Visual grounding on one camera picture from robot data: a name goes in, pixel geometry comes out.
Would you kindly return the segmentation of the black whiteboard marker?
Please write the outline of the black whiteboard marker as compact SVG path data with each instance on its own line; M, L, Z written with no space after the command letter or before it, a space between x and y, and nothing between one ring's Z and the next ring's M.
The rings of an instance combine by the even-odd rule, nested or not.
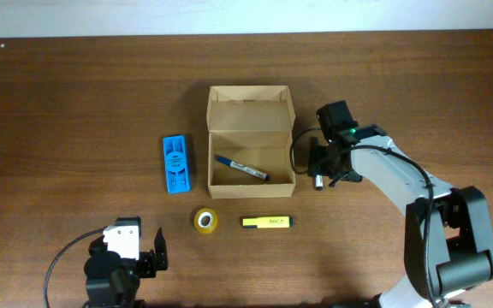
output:
M322 175L316 175L314 177L314 186L317 191L322 191L324 188L324 181Z

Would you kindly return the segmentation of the yellow highlighter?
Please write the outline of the yellow highlighter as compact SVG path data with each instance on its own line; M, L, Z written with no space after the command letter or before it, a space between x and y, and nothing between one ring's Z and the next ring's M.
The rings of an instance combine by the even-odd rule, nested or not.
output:
M247 217L241 221L243 228L291 228L293 225L291 216Z

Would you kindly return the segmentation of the blue whiteboard marker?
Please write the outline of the blue whiteboard marker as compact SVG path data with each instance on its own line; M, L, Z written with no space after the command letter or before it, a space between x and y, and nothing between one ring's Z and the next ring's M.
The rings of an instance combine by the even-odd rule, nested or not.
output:
M270 180L270 176L268 174L266 174L265 172L251 168L251 167L246 166L244 164L237 163L237 162L235 162L229 158L216 155L216 160L219 163L224 164L224 165L226 165L232 169L237 169L243 173L249 174L249 175L254 176L256 178L259 178L263 181L269 181Z

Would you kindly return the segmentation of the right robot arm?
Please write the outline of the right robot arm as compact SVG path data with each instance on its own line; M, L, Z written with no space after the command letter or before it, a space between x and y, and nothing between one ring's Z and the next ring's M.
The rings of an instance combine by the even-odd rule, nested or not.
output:
M450 307L451 298L493 280L493 227L487 199L457 188L404 154L378 125L361 127L344 101L317 111L327 144L313 146L307 173L374 184L405 218L406 274L370 307Z

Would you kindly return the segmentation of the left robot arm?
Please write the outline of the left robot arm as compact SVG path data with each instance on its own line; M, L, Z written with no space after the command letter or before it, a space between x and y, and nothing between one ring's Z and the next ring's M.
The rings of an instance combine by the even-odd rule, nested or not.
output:
M86 307L145 307L136 295L143 279L152 279L169 267L166 240L160 228L154 248L140 250L141 218L124 217L102 229L89 246L84 265Z

